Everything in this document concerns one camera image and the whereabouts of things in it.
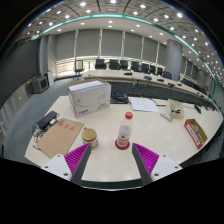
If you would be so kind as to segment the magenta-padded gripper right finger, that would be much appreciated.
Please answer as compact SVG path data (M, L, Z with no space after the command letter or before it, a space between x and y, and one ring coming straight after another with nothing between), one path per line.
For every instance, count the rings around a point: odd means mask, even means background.
M132 144L132 154L143 185L152 183L182 169L168 155L158 155L137 143Z

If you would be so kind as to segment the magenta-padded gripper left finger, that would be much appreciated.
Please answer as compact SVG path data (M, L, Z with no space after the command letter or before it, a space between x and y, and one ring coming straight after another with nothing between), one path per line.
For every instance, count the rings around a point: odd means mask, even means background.
M82 176L90 154L91 146L87 143L66 155L55 155L42 169L72 183L81 185Z

